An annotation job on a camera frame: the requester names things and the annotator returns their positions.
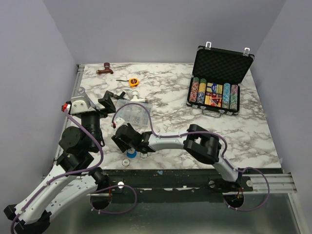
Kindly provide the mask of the red gold card deck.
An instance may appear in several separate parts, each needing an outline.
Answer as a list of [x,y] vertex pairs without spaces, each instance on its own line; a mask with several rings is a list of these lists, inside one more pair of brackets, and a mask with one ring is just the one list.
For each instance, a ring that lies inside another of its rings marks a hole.
[[210,105],[210,106],[214,106],[214,107],[221,107],[222,97],[206,96],[205,97],[205,105]]

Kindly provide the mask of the blue round dealer chip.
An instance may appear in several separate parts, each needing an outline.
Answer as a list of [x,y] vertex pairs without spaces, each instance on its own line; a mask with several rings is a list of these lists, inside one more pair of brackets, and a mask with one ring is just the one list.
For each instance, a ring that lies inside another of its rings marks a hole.
[[137,152],[136,151],[134,151],[133,153],[127,152],[126,155],[128,158],[135,158],[137,156]]

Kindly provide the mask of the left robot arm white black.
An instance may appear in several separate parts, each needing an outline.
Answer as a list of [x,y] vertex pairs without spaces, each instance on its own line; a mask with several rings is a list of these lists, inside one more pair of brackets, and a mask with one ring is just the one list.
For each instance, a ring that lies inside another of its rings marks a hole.
[[[109,91],[98,102],[101,108],[87,94],[80,93],[62,105],[61,110],[75,126],[63,131],[58,143],[63,152],[45,179],[22,202],[4,209],[12,221],[11,233],[41,234],[49,227],[52,215],[82,192],[102,193],[107,189],[108,180],[98,175],[105,145],[100,119],[115,113],[116,108]],[[90,179],[91,185],[79,185],[71,194],[63,195],[62,189],[79,176]]]

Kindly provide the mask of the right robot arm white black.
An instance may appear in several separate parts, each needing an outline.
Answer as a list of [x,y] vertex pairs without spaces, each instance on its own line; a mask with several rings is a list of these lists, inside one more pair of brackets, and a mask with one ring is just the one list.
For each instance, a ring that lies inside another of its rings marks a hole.
[[185,150],[198,162],[212,165],[228,190],[235,191],[242,185],[242,173],[225,157],[226,140],[196,124],[191,124],[185,133],[158,135],[153,131],[140,134],[128,123],[117,128],[112,140],[123,153],[129,149],[143,154]]

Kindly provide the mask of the white green poker chip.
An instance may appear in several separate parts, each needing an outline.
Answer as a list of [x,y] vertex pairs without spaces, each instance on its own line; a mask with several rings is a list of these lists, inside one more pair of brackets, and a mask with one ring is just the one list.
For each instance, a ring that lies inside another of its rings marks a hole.
[[140,153],[141,158],[146,158],[147,156],[148,156],[148,154]]

